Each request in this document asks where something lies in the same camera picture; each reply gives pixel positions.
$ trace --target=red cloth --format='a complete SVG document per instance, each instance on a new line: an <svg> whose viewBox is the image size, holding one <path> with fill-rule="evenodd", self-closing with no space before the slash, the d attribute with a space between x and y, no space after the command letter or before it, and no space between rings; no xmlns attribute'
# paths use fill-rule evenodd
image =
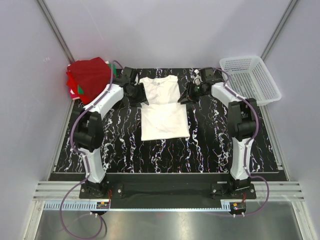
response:
<svg viewBox="0 0 320 240"><path fill-rule="evenodd" d="M67 69L69 78L71 75L73 80L82 88L84 96L89 99L89 102L84 102L79 95L84 104L92 102L110 82L111 69L100 57L76 61Z"/></svg>
<svg viewBox="0 0 320 240"><path fill-rule="evenodd" d="M68 81L66 82L66 85L72 89L72 91L81 99L81 101L84 104L88 104L91 102L90 98L88 98L86 95L79 94L78 93L78 84L72 77L72 74L70 71L67 71L66 74L68 75Z"/></svg>

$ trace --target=folded white shirt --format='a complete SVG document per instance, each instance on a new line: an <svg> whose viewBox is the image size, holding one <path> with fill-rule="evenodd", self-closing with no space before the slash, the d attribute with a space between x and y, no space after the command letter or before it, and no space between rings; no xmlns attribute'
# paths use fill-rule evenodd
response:
<svg viewBox="0 0 320 240"><path fill-rule="evenodd" d="M190 137L187 109L180 97L177 76L140 79L149 105L141 108L141 140Z"/></svg>

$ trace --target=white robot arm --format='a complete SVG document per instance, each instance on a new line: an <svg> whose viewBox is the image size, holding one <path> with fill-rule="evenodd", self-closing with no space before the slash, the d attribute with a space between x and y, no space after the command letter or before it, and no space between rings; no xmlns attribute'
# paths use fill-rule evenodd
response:
<svg viewBox="0 0 320 240"><path fill-rule="evenodd" d="M102 120L124 96L128 97L131 107L138 107L141 103L149 104L144 85L139 83L139 74L133 68L125 67L121 78L114 78L111 88L108 89L109 84L94 101L82 109L74 109L71 114L71 121L74 122L83 111L89 109L76 126L73 140L77 149L88 159L84 164L85 172L89 174L86 185L96 193L106 192L106 185L103 184L106 173L100 155L104 138Z"/></svg>
<svg viewBox="0 0 320 240"><path fill-rule="evenodd" d="M248 189L251 178L248 176L250 166L250 153L253 140L249 141L254 135L256 121L253 112L248 106L231 94L224 86L224 82L214 77L211 67L196 69L192 76L193 81L187 84L186 90L178 100L181 104L197 103L199 97L212 95L228 108L227 130L232 137L233 155L232 166L227 183L229 192L236 192ZM257 102L255 99L247 99L247 102L257 112Z"/></svg>

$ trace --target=black marble surface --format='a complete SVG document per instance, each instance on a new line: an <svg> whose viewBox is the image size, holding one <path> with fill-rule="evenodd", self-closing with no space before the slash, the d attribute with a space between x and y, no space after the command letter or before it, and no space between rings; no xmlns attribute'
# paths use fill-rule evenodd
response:
<svg viewBox="0 0 320 240"><path fill-rule="evenodd" d="M178 77L180 92L191 80L192 68L139 69L140 78ZM222 76L217 71L217 78ZM76 100L74 108L82 107ZM103 168L108 173L221 173L228 172L233 143L227 133L227 108L212 96L187 106L190 137L141 141L141 111L119 101L103 119L101 146ZM251 151L251 172L278 172L264 121L259 115L259 133ZM69 123L54 172L85 171L82 158L70 151Z"/></svg>

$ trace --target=white plastic basket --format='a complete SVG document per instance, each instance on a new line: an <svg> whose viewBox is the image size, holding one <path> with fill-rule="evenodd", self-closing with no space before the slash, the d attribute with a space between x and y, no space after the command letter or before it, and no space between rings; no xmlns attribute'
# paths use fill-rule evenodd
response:
<svg viewBox="0 0 320 240"><path fill-rule="evenodd" d="M227 57L220 60L220 66L231 76L228 85L239 95L254 98L258 106L281 99L281 93L260 57Z"/></svg>

